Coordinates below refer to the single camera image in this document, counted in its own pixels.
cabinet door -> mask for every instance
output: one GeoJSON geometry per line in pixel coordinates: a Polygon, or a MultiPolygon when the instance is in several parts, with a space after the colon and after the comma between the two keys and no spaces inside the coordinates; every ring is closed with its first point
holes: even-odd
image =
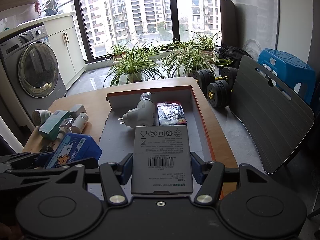
{"type": "Polygon", "coordinates": [[[57,57],[59,73],[62,78],[64,85],[66,86],[68,82],[76,75],[73,68],[68,47],[65,43],[63,32],[53,34],[48,37],[50,47],[57,57]]]}
{"type": "Polygon", "coordinates": [[[70,28],[64,31],[66,33],[66,38],[67,38],[67,46],[70,54],[70,58],[73,64],[73,67],[78,73],[81,69],[84,68],[84,60],[82,57],[80,45],[78,42],[78,36],[76,33],[76,28],[70,28]]]}

metal screw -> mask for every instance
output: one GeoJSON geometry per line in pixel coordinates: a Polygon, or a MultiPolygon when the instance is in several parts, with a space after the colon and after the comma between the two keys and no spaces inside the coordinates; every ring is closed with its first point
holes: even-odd
{"type": "Polygon", "coordinates": [[[110,202],[119,204],[125,201],[125,197],[121,195],[113,195],[109,198],[110,202]]]}
{"type": "Polygon", "coordinates": [[[164,201],[158,201],[157,202],[157,206],[159,206],[159,207],[163,207],[164,205],[165,205],[164,201]]]}
{"type": "Polygon", "coordinates": [[[200,195],[197,197],[197,201],[200,203],[210,203],[212,201],[212,197],[209,195],[200,195]]]}

washing machine door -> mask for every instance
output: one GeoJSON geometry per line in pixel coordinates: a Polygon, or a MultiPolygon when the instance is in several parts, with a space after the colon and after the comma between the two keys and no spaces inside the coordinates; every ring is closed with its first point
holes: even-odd
{"type": "Polygon", "coordinates": [[[53,50],[43,42],[26,47],[18,64],[18,77],[22,88],[30,96],[44,98],[58,82],[59,70],[53,50]]]}

blue plastic box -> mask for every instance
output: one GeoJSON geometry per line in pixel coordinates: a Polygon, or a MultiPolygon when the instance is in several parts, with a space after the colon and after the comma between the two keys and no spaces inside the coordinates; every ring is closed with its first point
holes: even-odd
{"type": "Polygon", "coordinates": [[[56,168],[58,165],[90,157],[99,160],[101,154],[102,150],[90,135],[67,133],[45,167],[56,168]]]}

recycling symbol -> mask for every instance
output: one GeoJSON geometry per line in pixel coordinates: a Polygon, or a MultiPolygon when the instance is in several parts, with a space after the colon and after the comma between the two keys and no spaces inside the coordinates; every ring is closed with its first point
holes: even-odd
{"type": "Polygon", "coordinates": [[[180,137],[180,135],[181,135],[182,133],[181,133],[180,130],[175,130],[175,131],[173,132],[173,134],[174,134],[175,137],[180,137]]]}

